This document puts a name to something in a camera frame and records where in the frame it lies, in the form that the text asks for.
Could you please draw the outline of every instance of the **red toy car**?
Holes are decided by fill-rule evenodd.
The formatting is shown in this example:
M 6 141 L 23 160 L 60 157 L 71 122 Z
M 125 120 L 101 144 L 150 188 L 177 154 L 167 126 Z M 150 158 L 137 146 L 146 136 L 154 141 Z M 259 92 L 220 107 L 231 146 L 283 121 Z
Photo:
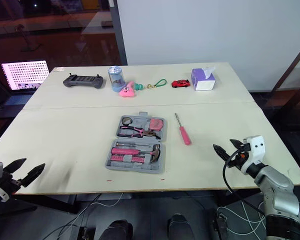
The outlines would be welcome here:
M 187 80 L 173 81 L 173 82 L 171 83 L 171 86 L 172 86 L 173 88 L 181 88 L 181 87 L 187 88 L 188 86 L 190 86 L 190 82 L 189 82 L 188 79 L 187 79 Z

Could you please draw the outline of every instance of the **purple tissue box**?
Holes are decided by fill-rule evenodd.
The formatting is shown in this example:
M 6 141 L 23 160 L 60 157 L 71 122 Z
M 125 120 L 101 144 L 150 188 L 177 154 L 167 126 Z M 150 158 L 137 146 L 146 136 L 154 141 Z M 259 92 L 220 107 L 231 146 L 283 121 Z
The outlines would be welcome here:
M 214 88 L 216 79 L 213 73 L 206 79 L 205 72 L 202 68 L 193 68 L 191 73 L 191 80 L 194 90 L 212 90 Z

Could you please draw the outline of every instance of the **game controller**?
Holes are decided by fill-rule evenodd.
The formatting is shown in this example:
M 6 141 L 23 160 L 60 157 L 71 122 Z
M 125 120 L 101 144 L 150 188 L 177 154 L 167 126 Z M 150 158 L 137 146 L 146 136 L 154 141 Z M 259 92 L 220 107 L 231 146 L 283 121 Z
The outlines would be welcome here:
M 66 87 L 71 86 L 87 86 L 87 87 L 95 87 L 96 89 L 101 88 L 104 82 L 104 78 L 102 76 L 78 76 L 76 74 L 71 75 L 63 81 L 63 84 Z

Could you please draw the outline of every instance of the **white table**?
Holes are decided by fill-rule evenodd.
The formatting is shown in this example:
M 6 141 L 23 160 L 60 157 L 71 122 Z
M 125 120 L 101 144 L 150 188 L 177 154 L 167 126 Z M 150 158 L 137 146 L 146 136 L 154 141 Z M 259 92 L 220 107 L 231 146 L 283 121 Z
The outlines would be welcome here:
M 189 79 L 192 68 L 216 67 L 216 83 L 213 91 L 194 91 L 188 88 L 172 88 L 174 80 Z M 170 65 L 123 66 L 123 75 L 128 81 L 154 85 L 166 79 L 167 85 L 137 92 L 137 97 L 122 98 L 111 89 L 108 66 L 66 67 L 64 71 L 52 71 L 44 84 L 35 92 L 24 109 L 165 106 L 210 103 L 252 103 L 251 97 L 232 67 L 226 62 L 187 63 Z M 81 76 L 96 76 L 105 79 L 103 89 L 93 87 L 65 87 L 63 81 L 69 73 Z
M 228 63 L 124 66 L 127 81 L 155 84 L 166 78 L 189 79 L 192 68 L 216 66 L 212 91 L 171 86 L 145 89 L 134 98 L 111 90 L 107 66 L 66 67 L 52 72 L 0 138 L 0 161 L 7 165 L 27 158 L 14 178 L 23 178 L 33 167 L 46 163 L 43 173 L 18 194 L 73 194 L 169 190 L 225 189 L 224 162 L 212 144 L 234 152 L 229 139 L 263 135 L 265 164 L 300 185 L 300 168 Z M 105 87 L 65 87 L 69 73 L 106 79 Z M 165 118 L 167 136 L 164 172 L 147 174 L 105 168 L 111 143 L 122 115 Z M 193 142 L 184 145 L 174 113 Z M 236 168 L 227 170 L 233 188 L 255 188 L 251 177 Z
M 120 117 L 137 115 L 139 111 L 167 121 L 167 136 L 162 141 L 165 146 L 162 174 L 105 168 Z M 181 139 L 175 112 L 191 137 L 190 146 Z M 235 148 L 229 139 L 242 140 L 252 135 L 264 137 L 264 163 L 300 185 L 300 168 L 254 102 L 25 109 L 0 139 L 0 161 L 6 165 L 27 158 L 24 166 L 14 173 L 15 179 L 46 163 L 41 176 L 27 188 L 21 188 L 19 194 L 225 189 L 224 162 L 212 144 L 232 153 Z M 250 176 L 236 168 L 227 169 L 226 175 L 234 188 L 256 187 Z

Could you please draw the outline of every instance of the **pink screwdriver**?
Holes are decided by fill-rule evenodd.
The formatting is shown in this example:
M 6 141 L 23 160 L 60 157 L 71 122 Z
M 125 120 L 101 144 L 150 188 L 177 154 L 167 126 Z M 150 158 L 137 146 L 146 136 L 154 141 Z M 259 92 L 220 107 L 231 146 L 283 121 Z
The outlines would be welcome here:
M 180 132 L 181 132 L 181 136 L 183 138 L 183 141 L 184 141 L 184 144 L 185 145 L 190 145 L 191 144 L 191 140 L 190 140 L 190 137 L 188 136 L 188 133 L 186 132 L 185 128 L 183 126 L 181 126 L 181 123 L 180 123 L 180 120 L 179 120 L 179 117 L 178 117 L 178 114 L 174 113 L 176 119 L 178 120 L 178 123 L 180 125 L 179 129 L 180 129 Z

